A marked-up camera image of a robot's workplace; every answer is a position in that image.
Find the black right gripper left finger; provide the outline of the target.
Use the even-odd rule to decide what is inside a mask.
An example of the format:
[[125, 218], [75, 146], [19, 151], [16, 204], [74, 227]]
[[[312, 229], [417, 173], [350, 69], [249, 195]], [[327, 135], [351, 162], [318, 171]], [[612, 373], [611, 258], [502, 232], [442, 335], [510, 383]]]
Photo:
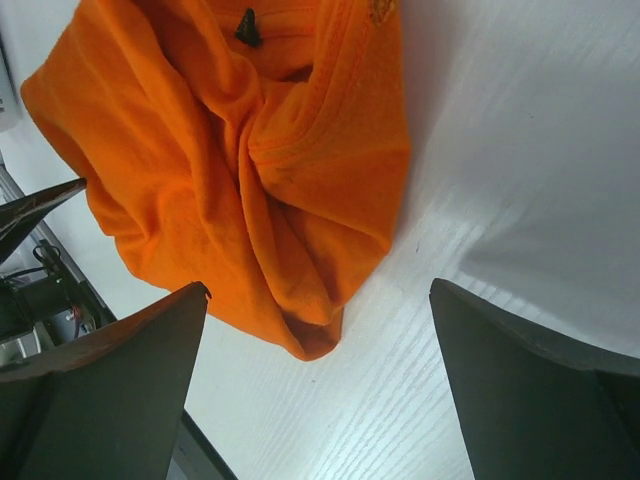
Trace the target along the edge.
[[209, 296], [191, 283], [2, 366], [2, 478], [165, 478]]

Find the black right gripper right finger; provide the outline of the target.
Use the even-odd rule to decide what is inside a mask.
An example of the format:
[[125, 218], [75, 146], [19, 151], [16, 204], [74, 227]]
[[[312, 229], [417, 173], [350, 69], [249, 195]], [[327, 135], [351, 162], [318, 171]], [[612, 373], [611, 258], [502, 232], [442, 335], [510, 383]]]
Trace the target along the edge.
[[638, 478], [638, 359], [443, 279], [430, 303], [475, 478]]

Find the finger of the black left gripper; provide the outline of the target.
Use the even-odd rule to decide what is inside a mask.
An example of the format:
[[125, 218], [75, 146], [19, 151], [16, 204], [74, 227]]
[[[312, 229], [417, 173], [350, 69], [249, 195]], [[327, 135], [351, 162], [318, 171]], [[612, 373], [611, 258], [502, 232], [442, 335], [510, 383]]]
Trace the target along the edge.
[[1, 206], [0, 262], [4, 263], [55, 208], [86, 189], [83, 178], [62, 183]]

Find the orange t-shirt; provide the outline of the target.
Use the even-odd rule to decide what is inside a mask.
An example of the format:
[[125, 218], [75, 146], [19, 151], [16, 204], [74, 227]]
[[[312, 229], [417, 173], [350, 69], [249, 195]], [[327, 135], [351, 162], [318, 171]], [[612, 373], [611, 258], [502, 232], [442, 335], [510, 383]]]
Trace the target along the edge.
[[395, 1], [82, 1], [21, 87], [128, 270], [294, 357], [339, 342], [410, 164]]

